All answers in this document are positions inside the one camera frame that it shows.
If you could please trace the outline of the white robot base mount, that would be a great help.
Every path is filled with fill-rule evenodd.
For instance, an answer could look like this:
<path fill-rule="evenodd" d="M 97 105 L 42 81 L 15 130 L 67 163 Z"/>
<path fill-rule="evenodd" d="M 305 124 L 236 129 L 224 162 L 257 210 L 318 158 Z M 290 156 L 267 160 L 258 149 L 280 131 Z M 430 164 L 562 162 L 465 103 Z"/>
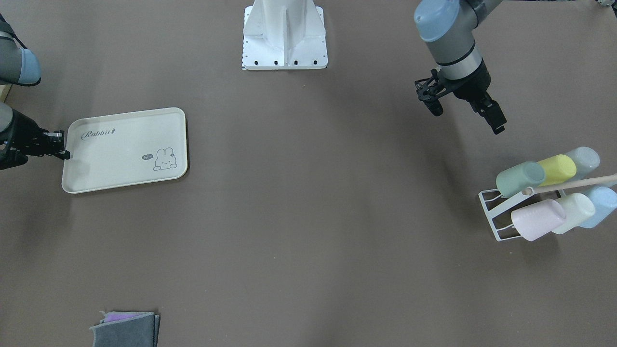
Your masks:
<path fill-rule="evenodd" d="M 244 70 L 328 66 L 324 11 L 312 0 L 256 0 L 244 9 Z"/>

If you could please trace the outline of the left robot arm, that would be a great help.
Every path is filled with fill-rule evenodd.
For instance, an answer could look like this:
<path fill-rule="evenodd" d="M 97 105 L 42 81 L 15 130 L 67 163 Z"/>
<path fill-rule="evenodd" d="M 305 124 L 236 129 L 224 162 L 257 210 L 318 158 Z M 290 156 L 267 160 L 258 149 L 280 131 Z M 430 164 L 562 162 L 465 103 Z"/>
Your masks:
<path fill-rule="evenodd" d="M 419 36 L 426 43 L 435 69 L 414 82 L 419 101 L 436 117 L 443 114 L 440 98 L 454 94 L 479 114 L 494 134 L 507 122 L 498 101 L 488 93 L 491 75 L 472 35 L 499 0 L 423 0 L 414 12 Z"/>

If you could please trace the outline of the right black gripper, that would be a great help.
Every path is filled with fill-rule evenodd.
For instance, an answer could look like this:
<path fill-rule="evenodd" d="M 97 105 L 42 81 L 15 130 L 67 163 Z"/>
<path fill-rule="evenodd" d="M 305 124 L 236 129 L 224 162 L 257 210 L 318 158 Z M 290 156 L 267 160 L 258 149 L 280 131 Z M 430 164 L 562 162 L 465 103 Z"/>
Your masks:
<path fill-rule="evenodd" d="M 47 140 L 64 141 L 65 132 L 57 130 L 47 132 L 38 127 L 31 118 L 17 110 L 12 110 L 10 123 L 1 131 L 1 144 L 5 145 L 0 154 L 0 169 L 5 170 L 28 162 L 28 156 L 53 156 L 60 160 L 69 160 L 71 153 L 67 150 L 46 149 Z"/>

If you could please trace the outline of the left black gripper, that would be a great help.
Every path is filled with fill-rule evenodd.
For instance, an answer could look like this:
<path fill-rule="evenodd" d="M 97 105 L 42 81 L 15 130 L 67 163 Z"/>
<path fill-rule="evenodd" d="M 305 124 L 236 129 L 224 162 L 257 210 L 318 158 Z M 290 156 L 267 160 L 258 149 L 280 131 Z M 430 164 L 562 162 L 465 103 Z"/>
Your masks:
<path fill-rule="evenodd" d="M 472 110 L 487 121 L 495 135 L 505 131 L 507 119 L 498 101 L 493 100 L 488 93 L 488 88 L 491 85 L 491 75 L 488 70 L 476 70 L 476 72 L 461 79 L 446 78 L 446 83 L 450 86 L 455 97 L 468 101 Z"/>

